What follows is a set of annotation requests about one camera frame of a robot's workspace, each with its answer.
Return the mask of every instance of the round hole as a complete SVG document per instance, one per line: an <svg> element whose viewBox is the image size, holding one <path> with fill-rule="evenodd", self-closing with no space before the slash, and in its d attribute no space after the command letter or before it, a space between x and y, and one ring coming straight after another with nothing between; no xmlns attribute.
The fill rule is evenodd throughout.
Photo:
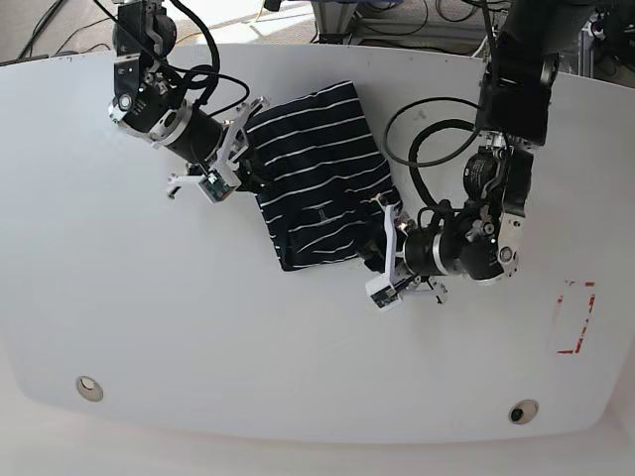
<svg viewBox="0 0 635 476"><path fill-rule="evenodd" d="M90 377L79 377L75 381L79 394L89 402L97 403L103 400L103 389Z"/></svg>
<svg viewBox="0 0 635 476"><path fill-rule="evenodd" d="M514 424L527 424L538 414L538 402L524 400L509 411L509 420Z"/></svg>

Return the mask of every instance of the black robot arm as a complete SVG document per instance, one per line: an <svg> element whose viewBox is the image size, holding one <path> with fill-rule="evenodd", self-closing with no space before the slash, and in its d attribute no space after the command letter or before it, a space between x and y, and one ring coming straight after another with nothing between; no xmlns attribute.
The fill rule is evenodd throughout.
<svg viewBox="0 0 635 476"><path fill-rule="evenodd" d="M128 134L153 147L165 147L187 162L183 176L169 178L169 198L174 198L182 186L194 184L211 201L222 201L240 186L238 160L249 150L244 125L266 105L264 99L243 103L249 96L249 87L220 73L220 54L209 29L180 0L171 1L205 36L211 56L209 64L191 69L169 64L168 55L177 42L177 27L167 15L163 0L113 0L118 5L116 19L98 0L93 1L115 22L113 44L117 60L110 118ZM207 114L202 107L220 79L239 84L245 95L231 106ZM186 98L189 91L200 91L193 103ZM240 115L234 121L221 124L212 118L239 104Z"/></svg>
<svg viewBox="0 0 635 476"><path fill-rule="evenodd" d="M588 0L513 0L483 76L477 128L545 145L559 52L573 43L595 5Z"/></svg>
<svg viewBox="0 0 635 476"><path fill-rule="evenodd" d="M559 67L558 52L570 45L594 9L588 0L513 0L508 20L494 39L486 0L480 0L490 45L490 58L481 81L478 104L460 98L436 97L400 109L384 133L384 150L399 164L411 168L417 192L426 207L418 220L402 212L395 221L401 250L394 255L394 272L384 273L367 285L369 295L382 309L401 298L399 292L418 283L429 294L445 300L445 286L435 277L466 275L482 285L511 278L517 271L525 226L534 156L547 138L552 86ZM452 101L477 109L475 124L455 119L433 124L422 131L410 149L409 160L399 159L388 146L388 132L406 110L432 101ZM418 161L422 143L443 129L471 131L454 153L435 161ZM421 171L458 156L478 137L485 143L463 172L467 200L461 208L448 200L436 201ZM422 225L422 214L432 218ZM386 263L393 258L386 250Z"/></svg>

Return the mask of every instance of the metal grommet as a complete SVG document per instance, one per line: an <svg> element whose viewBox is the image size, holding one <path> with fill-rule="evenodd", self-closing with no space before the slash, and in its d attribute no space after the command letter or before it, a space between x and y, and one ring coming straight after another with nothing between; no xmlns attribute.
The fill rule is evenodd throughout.
<svg viewBox="0 0 635 476"><path fill-rule="evenodd" d="M509 263L510 261L512 261L513 257L514 253L509 246L506 246L505 248L500 250L500 261L502 261L503 263Z"/></svg>
<svg viewBox="0 0 635 476"><path fill-rule="evenodd" d="M89 402L97 403L103 400L103 389L90 377L78 377L75 386L79 394Z"/></svg>
<svg viewBox="0 0 635 476"><path fill-rule="evenodd" d="M129 94L124 94L119 98L119 107L122 111L127 111L132 107L132 97Z"/></svg>
<svg viewBox="0 0 635 476"><path fill-rule="evenodd" d="M513 424L527 424L538 414L538 402L523 400L509 411L509 420Z"/></svg>

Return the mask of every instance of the striped shirt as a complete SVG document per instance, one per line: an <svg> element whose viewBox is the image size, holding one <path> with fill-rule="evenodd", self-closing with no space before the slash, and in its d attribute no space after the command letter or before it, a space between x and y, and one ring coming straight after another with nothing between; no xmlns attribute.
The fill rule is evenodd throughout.
<svg viewBox="0 0 635 476"><path fill-rule="evenodd" d="M250 120L256 198L285 271L357 256L381 227L378 194L400 201L352 82L330 86Z"/></svg>

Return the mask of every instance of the white tabletop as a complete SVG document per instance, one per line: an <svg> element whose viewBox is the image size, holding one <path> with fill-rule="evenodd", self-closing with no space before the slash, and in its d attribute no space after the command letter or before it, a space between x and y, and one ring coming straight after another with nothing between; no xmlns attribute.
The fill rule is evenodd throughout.
<svg viewBox="0 0 635 476"><path fill-rule="evenodd" d="M274 104L353 80L376 138L410 101L476 100L482 74L475 59L370 48L221 54L223 72ZM204 48L179 49L172 62L206 58ZM360 262L281 272L252 196L212 206L184 190L166 200L182 164L109 122L111 55L5 67L0 81L9 85L0 90L0 325L29 397L117 420L332 442L541 435L603 413L635 330L631 90L558 79L513 280L446 279L447 304L414 296L380 314ZM210 108L237 94L223 84ZM405 154L417 131L449 117L473 112L428 107L397 124L395 148ZM439 134L426 151L448 151L461 134ZM433 194L458 203L463 165L430 171ZM416 210L407 171L393 172ZM596 283L573 355L554 342L571 339L563 319L575 324L579 309L555 312L560 295L586 295L566 281ZM80 375L101 384L101 403L79 396ZM526 399L539 402L538 417L512 425L509 410Z"/></svg>

